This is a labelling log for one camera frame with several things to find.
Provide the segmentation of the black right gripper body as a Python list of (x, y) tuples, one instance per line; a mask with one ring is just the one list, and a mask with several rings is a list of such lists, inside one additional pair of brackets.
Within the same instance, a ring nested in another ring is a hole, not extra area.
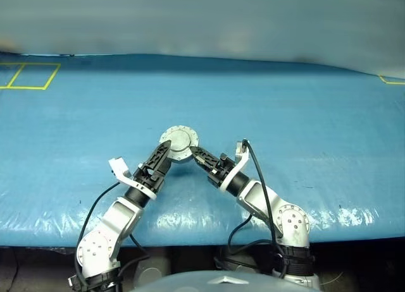
[(235, 162), (228, 155), (222, 153), (208, 170), (208, 181), (219, 188), (235, 167)]

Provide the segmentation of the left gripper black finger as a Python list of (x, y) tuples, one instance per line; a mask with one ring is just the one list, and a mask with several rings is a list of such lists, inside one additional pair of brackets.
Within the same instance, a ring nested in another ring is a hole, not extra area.
[(146, 161), (146, 167), (152, 171), (167, 173), (171, 166), (170, 153), (171, 140), (159, 144)]

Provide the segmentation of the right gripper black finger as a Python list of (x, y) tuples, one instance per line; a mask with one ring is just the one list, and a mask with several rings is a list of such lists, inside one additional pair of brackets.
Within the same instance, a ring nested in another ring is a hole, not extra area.
[(207, 150), (201, 147), (190, 147), (190, 151), (195, 162), (205, 171), (212, 171), (216, 167), (218, 158)]

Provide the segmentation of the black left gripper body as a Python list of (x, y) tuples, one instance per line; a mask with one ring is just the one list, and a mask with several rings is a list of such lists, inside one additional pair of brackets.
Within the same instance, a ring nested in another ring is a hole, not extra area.
[(139, 164), (134, 173), (134, 180), (157, 195), (163, 186), (167, 172), (168, 163), (162, 163), (156, 168), (151, 168), (146, 164)]

